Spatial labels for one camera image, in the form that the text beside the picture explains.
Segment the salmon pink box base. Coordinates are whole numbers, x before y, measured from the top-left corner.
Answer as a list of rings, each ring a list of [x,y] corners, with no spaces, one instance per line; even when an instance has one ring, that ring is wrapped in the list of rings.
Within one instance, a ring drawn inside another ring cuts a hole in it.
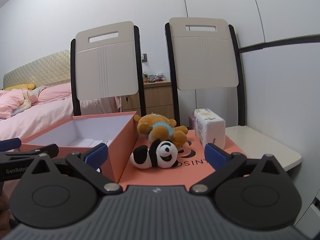
[[[46,145],[59,147],[59,158],[71,152],[84,153],[103,142],[108,147],[102,174],[119,182],[137,141],[135,112],[74,116],[22,140],[21,152]]]

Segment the salmon pink box lid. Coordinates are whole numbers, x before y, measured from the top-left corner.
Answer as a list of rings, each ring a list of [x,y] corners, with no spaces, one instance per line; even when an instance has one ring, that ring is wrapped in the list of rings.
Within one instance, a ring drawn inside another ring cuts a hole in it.
[[[152,167],[139,169],[130,162],[127,163],[120,178],[120,185],[184,185],[189,189],[191,185],[214,172],[212,166],[204,157],[204,148],[193,130],[187,134],[188,141],[178,154],[178,166],[174,168]]]

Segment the white tissue pack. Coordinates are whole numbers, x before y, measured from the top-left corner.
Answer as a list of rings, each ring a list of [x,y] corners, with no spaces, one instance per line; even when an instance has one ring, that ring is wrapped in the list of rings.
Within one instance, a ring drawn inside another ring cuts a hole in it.
[[[226,123],[210,109],[195,109],[194,130],[203,147],[212,143],[224,149]]]

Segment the black white panda plush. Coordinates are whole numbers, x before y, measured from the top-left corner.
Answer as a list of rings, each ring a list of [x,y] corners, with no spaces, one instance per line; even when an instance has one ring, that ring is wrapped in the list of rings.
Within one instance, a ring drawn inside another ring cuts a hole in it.
[[[140,169],[178,166],[178,149],[171,141],[156,139],[150,146],[140,145],[133,150],[129,161]]]

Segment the brown teddy bear plush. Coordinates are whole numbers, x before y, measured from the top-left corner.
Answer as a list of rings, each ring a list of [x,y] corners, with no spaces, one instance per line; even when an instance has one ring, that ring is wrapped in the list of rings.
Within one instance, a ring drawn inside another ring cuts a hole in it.
[[[137,123],[137,132],[146,135],[150,143],[157,139],[170,140],[177,148],[181,148],[187,142],[188,129],[178,126],[174,119],[155,113],[135,115],[133,119]]]

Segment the clutter on nightstand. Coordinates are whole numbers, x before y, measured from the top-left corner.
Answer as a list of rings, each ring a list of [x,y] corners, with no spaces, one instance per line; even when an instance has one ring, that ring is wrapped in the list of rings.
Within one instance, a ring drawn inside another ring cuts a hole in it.
[[[165,77],[162,73],[148,74],[147,72],[144,72],[143,80],[145,83],[162,82],[162,81],[165,81]]]

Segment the bed with pink sheet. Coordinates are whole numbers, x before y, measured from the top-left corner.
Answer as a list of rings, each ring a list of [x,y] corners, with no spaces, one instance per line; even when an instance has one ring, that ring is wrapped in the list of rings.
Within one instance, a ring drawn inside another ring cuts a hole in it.
[[[105,114],[120,111],[119,101],[112,98],[80,102],[81,114]],[[27,138],[51,125],[73,116],[72,98],[35,105],[13,117],[0,121],[0,138]]]

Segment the pink crumpled duvet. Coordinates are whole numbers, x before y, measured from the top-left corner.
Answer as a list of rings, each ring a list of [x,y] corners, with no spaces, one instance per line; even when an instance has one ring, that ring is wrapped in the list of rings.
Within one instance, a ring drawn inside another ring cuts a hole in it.
[[[29,109],[39,99],[39,94],[46,89],[46,86],[40,86],[33,90],[25,88],[1,90],[1,119],[8,119],[18,113]]]

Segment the pink pillow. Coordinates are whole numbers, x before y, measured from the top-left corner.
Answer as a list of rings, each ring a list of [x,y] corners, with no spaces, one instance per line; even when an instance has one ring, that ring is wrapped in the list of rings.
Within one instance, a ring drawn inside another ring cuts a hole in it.
[[[71,84],[64,83],[57,86],[45,88],[36,101],[37,104],[49,103],[71,97]]]

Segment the yellow plush on bed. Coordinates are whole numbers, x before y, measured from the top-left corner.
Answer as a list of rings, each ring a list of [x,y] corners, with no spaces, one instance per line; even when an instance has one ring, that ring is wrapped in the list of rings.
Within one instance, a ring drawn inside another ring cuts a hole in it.
[[[29,84],[20,84],[20,85],[15,85],[15,86],[11,86],[11,87],[7,87],[4,90],[6,91],[10,91],[13,89],[27,89],[27,90],[33,90],[35,89],[35,85],[33,83],[29,83]]]

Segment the beige quilted headboard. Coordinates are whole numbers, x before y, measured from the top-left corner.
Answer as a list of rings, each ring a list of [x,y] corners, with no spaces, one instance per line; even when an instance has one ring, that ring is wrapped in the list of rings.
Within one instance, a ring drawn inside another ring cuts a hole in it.
[[[22,84],[35,87],[55,86],[71,80],[71,51],[69,49],[50,54],[20,66],[3,77],[3,88]]]

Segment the small pink box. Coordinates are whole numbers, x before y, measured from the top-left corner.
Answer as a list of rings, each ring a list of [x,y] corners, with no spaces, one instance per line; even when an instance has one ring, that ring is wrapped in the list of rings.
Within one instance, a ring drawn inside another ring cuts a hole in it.
[[[195,127],[195,116],[189,116],[189,129],[194,129]]]

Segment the left beige folding chair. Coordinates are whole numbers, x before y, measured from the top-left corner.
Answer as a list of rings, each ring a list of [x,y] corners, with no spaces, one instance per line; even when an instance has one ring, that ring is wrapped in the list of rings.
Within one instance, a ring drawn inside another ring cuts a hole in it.
[[[71,90],[74,115],[80,102],[139,95],[146,115],[139,28],[131,21],[88,29],[71,40]]]

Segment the beige folding chair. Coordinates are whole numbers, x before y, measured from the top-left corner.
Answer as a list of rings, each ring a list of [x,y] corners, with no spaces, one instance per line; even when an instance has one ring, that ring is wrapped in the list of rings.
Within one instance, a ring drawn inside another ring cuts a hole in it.
[[[285,171],[302,156],[246,126],[242,64],[232,25],[214,18],[174,17],[165,24],[174,116],[180,121],[179,90],[237,88],[238,125],[226,128],[227,140],[251,158],[272,153]]]
[[[131,21],[88,29],[71,40],[71,90],[74,115],[80,102],[139,95],[146,115],[139,28]]]

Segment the wooden nightstand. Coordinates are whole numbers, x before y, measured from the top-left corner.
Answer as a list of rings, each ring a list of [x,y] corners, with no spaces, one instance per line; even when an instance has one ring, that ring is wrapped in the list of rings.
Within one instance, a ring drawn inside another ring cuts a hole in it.
[[[147,114],[155,113],[164,115],[168,119],[174,119],[170,81],[144,83],[144,95]],[[141,115],[138,93],[122,96],[121,106],[123,112],[136,111],[138,115]]]

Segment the right beige folding chair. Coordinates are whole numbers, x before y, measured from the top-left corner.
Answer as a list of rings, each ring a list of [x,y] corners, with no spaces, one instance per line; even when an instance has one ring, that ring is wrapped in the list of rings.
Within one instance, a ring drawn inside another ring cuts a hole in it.
[[[285,171],[302,156],[246,126],[242,64],[232,25],[214,18],[174,17],[165,24],[174,116],[180,121],[179,90],[237,88],[238,125],[226,128],[227,140],[251,158],[272,153]]]

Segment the wall socket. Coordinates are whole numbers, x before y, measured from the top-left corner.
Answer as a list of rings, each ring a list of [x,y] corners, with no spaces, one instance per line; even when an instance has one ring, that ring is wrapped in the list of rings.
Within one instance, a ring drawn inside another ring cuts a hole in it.
[[[146,63],[146,62],[148,61],[147,54],[142,54],[142,55],[141,55],[141,59],[142,59],[142,62],[143,62],[143,63]]]

